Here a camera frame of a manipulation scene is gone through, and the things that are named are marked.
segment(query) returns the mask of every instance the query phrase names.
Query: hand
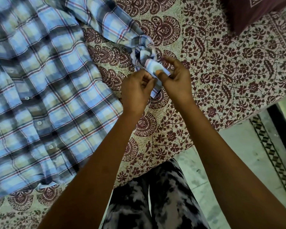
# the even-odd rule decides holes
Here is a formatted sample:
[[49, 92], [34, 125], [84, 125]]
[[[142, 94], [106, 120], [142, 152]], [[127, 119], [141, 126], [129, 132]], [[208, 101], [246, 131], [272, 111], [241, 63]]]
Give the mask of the hand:
[[153, 78], [144, 69], [132, 73], [123, 80], [122, 101], [124, 115], [134, 117], [134, 119], [139, 121], [156, 81], [157, 79]]
[[195, 104], [190, 71], [178, 59], [169, 56], [164, 56], [164, 59], [173, 65], [175, 70], [170, 70], [170, 76], [167, 76], [162, 70], [157, 70], [156, 75], [162, 82], [176, 110], [181, 111], [189, 104]]

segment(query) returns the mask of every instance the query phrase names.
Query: black and white pants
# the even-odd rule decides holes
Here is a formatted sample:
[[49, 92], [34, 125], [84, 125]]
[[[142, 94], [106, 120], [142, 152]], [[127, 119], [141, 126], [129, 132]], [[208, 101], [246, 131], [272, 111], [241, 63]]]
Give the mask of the black and white pants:
[[135, 228], [209, 228], [175, 159], [114, 189], [103, 229]]

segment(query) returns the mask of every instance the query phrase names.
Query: bedsheet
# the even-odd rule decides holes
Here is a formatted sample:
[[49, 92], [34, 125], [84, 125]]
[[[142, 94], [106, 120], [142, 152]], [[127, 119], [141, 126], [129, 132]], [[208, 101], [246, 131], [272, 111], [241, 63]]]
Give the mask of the bedsheet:
[[[240, 122], [286, 95], [286, 13], [271, 13], [233, 36], [219, 0], [116, 0], [152, 37], [158, 58], [170, 55], [191, 71], [193, 96], [217, 130]], [[129, 54], [84, 28], [104, 82], [120, 98], [133, 71]], [[133, 131], [115, 186], [192, 145], [179, 113], [162, 90]], [[0, 198], [0, 228], [37, 227], [66, 184]]]

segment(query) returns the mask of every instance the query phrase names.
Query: patterned floor border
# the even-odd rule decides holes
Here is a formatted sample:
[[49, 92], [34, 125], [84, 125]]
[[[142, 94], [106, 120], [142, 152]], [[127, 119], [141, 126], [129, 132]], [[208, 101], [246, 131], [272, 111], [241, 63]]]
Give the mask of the patterned floor border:
[[250, 119], [250, 123], [254, 127], [254, 130], [256, 134], [259, 137], [259, 140], [266, 151], [268, 158], [270, 159], [273, 167], [275, 168], [275, 171], [281, 180], [284, 189], [286, 191], [286, 169], [284, 167], [284, 164], [282, 163], [282, 160], [273, 144], [271, 141], [270, 136], [268, 135], [265, 126], [262, 123], [262, 120], [260, 119], [259, 115], [253, 116]]

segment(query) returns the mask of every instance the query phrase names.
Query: pillowcase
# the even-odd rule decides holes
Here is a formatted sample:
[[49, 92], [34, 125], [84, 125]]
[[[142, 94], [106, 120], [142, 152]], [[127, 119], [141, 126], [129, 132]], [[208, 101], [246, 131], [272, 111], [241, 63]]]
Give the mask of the pillowcase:
[[232, 28], [236, 35], [263, 15], [280, 11], [286, 7], [286, 0], [223, 0], [228, 5]]

